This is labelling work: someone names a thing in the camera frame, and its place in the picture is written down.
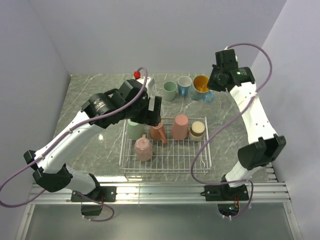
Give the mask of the pink mug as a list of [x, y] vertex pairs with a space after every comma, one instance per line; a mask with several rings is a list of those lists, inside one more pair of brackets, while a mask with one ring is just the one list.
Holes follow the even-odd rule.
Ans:
[[145, 134], [143, 134], [141, 138], [136, 140], [134, 149], [136, 158], [139, 161], [149, 161], [153, 156], [152, 143]]

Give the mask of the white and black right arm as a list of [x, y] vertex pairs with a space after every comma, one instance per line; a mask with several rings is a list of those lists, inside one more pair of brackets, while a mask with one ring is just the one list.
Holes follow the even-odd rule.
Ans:
[[233, 49], [225, 48], [215, 54], [216, 63], [207, 83], [210, 90], [228, 92], [234, 99], [245, 125], [248, 145], [240, 148], [238, 161], [224, 179], [220, 194], [233, 199], [243, 180], [273, 162], [286, 145], [286, 138], [279, 136], [272, 127], [258, 96], [255, 78], [249, 67], [239, 67]]

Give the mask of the tall pink plastic cup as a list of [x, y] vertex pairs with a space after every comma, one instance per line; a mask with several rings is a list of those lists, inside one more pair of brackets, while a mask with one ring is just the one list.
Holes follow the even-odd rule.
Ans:
[[188, 136], [189, 119], [184, 114], [179, 114], [175, 117], [172, 125], [171, 134], [175, 140], [182, 141]]

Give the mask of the tall green plastic cup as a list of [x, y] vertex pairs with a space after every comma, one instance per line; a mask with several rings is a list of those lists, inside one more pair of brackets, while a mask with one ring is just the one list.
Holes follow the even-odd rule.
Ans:
[[129, 139], [136, 141], [144, 134], [145, 127], [143, 124], [133, 122], [130, 119], [127, 120], [127, 137]]

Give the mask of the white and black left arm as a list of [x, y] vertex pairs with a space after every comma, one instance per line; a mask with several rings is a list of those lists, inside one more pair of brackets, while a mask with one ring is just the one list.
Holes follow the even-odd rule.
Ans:
[[82, 193], [89, 201], [100, 198], [102, 188], [96, 177], [72, 169], [67, 162], [89, 140], [110, 125], [129, 119], [134, 123], [157, 126], [161, 121], [162, 98], [156, 96], [149, 110], [147, 89], [134, 79], [125, 80], [120, 88], [93, 94], [71, 123], [45, 147], [28, 150], [23, 156], [31, 166], [35, 182], [50, 193], [70, 189]]

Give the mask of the orange floral mug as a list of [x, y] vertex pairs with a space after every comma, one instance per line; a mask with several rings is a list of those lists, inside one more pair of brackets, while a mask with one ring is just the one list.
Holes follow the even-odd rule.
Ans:
[[155, 141], [161, 141], [163, 144], [167, 143], [166, 131], [162, 122], [157, 126], [151, 126], [149, 129], [150, 137]]

